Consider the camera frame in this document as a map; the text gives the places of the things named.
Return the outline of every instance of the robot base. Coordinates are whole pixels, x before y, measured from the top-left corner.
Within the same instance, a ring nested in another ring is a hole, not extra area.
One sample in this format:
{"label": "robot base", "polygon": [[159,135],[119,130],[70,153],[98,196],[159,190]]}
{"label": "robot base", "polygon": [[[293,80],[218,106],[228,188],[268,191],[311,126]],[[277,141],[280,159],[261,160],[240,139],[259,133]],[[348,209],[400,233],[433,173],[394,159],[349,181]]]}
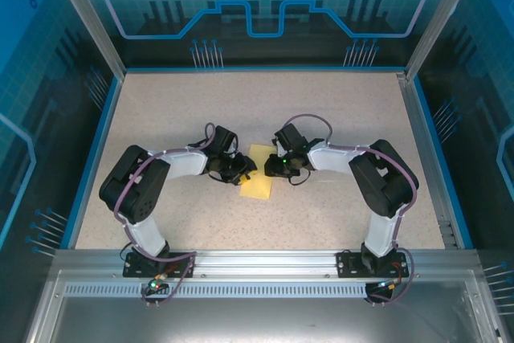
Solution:
{"label": "robot base", "polygon": [[[168,252],[165,255],[159,255],[163,258],[173,258],[184,255],[183,253]],[[180,278],[187,268],[189,259],[179,260],[174,263],[157,263],[145,258],[137,252],[129,252],[125,258],[123,267],[123,277],[147,277],[152,278],[161,273],[166,272],[169,278]],[[186,274],[186,278],[193,277],[192,267]]]}
{"label": "robot base", "polygon": [[380,268],[375,272],[370,271],[364,263],[362,263],[362,252],[342,251],[336,253],[337,276],[340,279],[348,278],[397,278],[398,271],[392,263],[400,263],[402,267],[402,278],[409,277],[409,268],[405,254],[392,250],[381,261]]}

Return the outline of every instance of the beige work surface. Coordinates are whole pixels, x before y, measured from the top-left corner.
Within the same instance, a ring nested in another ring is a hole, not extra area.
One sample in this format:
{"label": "beige work surface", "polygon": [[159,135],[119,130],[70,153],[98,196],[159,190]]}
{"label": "beige work surface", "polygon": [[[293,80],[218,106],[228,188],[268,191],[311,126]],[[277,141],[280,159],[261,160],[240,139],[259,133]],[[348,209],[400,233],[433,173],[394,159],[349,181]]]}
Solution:
{"label": "beige work surface", "polygon": [[[100,161],[77,248],[121,248],[127,238],[98,198],[124,150],[183,147],[212,121],[239,135],[239,150],[270,145],[291,116],[311,112],[332,123],[331,142],[388,140],[418,176],[418,201],[404,218],[402,246],[444,248],[418,150],[395,74],[237,72],[128,74]],[[300,118],[309,140],[325,137],[318,120]],[[172,248],[322,250],[359,248],[369,208],[352,176],[316,171],[301,186],[277,178],[268,201],[239,196],[239,187],[204,176],[167,181],[153,212]]]}

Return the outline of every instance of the robotic arm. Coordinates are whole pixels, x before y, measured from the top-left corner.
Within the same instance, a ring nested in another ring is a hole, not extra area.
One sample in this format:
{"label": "robotic arm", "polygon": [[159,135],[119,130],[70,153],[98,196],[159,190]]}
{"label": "robotic arm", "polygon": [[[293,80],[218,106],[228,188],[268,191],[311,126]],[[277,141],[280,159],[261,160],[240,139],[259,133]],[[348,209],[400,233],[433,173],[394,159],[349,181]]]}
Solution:
{"label": "robotic arm", "polygon": [[292,177],[300,176],[301,169],[306,169],[309,176],[314,170],[333,170],[355,177],[371,209],[369,231],[361,247],[362,263],[372,274],[388,264],[395,253],[398,220],[414,195],[410,182],[397,166],[408,174],[416,189],[419,187],[418,179],[391,144],[378,140],[369,147],[337,146],[320,138],[309,142],[293,124],[275,133],[272,142],[277,154],[272,154],[264,166],[269,177],[287,178],[291,182]]}
{"label": "robotic arm", "polygon": [[[152,216],[166,180],[209,174],[216,181],[240,185],[257,170],[249,157],[238,152],[237,135],[230,130],[217,126],[212,142],[202,147],[206,141],[204,139],[184,149],[175,149],[151,161],[120,204],[119,216],[125,220],[124,227],[129,238],[152,257],[165,258],[169,252],[168,243]],[[125,150],[100,188],[100,198],[110,210],[115,209],[123,189],[137,169],[155,153],[136,145]]]}

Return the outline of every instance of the yellow cloth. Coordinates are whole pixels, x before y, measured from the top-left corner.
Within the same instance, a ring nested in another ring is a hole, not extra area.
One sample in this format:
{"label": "yellow cloth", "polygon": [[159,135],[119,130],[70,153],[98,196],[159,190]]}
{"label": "yellow cloth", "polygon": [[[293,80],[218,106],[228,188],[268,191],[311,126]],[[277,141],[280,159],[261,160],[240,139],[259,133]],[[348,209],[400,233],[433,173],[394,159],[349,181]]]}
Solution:
{"label": "yellow cloth", "polygon": [[240,196],[260,198],[261,200],[269,200],[271,192],[271,177],[264,174],[264,163],[270,154],[276,153],[275,146],[255,145],[250,147],[248,157],[255,162],[257,166],[257,174],[251,175],[250,181],[241,185]]}

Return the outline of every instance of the glass panel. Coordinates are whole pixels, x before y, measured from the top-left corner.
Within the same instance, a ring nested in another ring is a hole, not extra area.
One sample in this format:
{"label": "glass panel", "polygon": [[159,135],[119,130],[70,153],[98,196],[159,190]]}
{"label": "glass panel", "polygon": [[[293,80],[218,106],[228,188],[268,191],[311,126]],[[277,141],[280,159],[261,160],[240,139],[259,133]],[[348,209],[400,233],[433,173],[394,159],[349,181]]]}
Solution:
{"label": "glass panel", "polygon": [[68,0],[0,0],[0,11],[0,341],[8,342],[30,323],[112,73]]}
{"label": "glass panel", "polygon": [[150,309],[138,299],[64,299],[52,337],[53,343],[176,340],[482,341],[463,287],[452,283],[415,284],[400,305],[384,309],[363,299],[174,299]]}
{"label": "glass panel", "polygon": [[404,66],[439,0],[92,0],[128,67]]}
{"label": "glass panel", "polygon": [[501,305],[514,293],[500,267],[514,263],[513,5],[461,0],[419,74],[472,242],[497,267]]}

